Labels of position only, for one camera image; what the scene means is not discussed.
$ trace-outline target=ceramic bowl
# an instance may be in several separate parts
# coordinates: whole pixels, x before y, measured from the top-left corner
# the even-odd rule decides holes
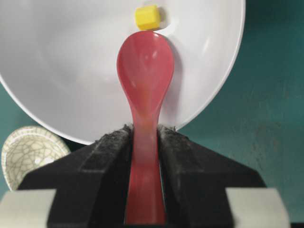
[[[4,178],[16,190],[25,175],[70,153],[57,135],[38,126],[15,130],[6,139],[1,153]]]

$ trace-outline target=black felt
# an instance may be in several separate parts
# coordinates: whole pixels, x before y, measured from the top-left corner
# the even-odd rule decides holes
[[[265,187],[259,174],[161,126],[159,155],[165,184],[168,218],[188,227],[234,226],[226,187]]]
[[[304,228],[304,223],[292,223],[291,228]]]
[[[132,151],[124,127],[30,172],[19,189],[57,189],[49,228],[231,228],[226,187],[264,187],[258,173],[174,130],[159,128],[159,155],[168,224],[123,225]]]
[[[122,224],[132,151],[131,129],[103,136],[26,175],[24,189],[57,189],[48,228],[87,228]]]

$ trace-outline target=spoon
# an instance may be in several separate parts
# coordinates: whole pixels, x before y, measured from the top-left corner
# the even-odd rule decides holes
[[[134,124],[126,224],[164,224],[166,220],[157,149],[157,124],[174,71],[166,39],[136,32],[120,48],[117,72]]]

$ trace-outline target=bowl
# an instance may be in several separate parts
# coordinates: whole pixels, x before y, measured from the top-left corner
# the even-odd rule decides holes
[[[27,173],[70,153],[64,141],[39,126],[21,127],[11,133],[1,152],[1,166],[10,190],[16,190]]]
[[[132,122],[116,73],[137,7],[156,4],[175,72],[160,123],[180,129],[224,84],[243,33],[245,1],[0,0],[0,81],[42,126],[90,144]]]

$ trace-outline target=small yellow object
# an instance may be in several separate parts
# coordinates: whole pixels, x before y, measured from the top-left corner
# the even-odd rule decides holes
[[[135,21],[140,30],[157,29],[160,26],[160,13],[156,5],[137,8]]]

